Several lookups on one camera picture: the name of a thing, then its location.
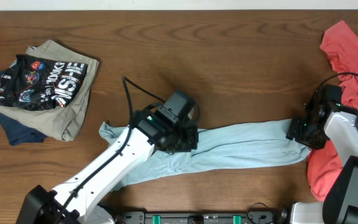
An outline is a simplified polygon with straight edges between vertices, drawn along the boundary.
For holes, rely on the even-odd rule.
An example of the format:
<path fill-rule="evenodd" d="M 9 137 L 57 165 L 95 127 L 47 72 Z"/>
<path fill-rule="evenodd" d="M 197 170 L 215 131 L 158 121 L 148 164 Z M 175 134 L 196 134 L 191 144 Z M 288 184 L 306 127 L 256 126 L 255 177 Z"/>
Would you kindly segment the light blue t-shirt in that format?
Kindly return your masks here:
<path fill-rule="evenodd" d="M 307 158 L 310 149 L 286 138 L 290 123 L 290 119 L 284 119 L 199 129 L 197 149 L 173 153 L 156 151 L 150 159 L 130 171 L 114 189 L 173 175 L 301 162 Z"/>

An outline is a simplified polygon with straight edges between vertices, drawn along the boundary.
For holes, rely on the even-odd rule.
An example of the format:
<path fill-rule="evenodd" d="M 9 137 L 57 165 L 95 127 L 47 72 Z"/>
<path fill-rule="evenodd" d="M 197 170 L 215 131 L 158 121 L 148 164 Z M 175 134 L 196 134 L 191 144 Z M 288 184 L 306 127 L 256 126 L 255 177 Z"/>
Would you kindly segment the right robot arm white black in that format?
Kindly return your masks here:
<path fill-rule="evenodd" d="M 330 140 L 343 164 L 323 202 L 292 206 L 290 223 L 358 224 L 358 111 L 335 101 L 308 103 L 306 117 L 291 121 L 287 137 L 312 149 Z"/>

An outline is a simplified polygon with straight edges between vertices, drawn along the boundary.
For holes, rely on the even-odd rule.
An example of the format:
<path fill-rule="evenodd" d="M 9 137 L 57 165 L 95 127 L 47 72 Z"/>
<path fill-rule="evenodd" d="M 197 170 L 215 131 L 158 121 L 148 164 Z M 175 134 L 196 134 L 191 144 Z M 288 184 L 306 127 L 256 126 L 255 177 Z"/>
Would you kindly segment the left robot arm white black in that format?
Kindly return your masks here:
<path fill-rule="evenodd" d="M 17 223 L 114 223 L 99 207 L 101 199 L 155 150 L 196 149 L 198 127 L 193 109 L 150 106 L 136 111 L 116 141 L 66 182 L 46 191 L 38 185 L 24 199 Z"/>

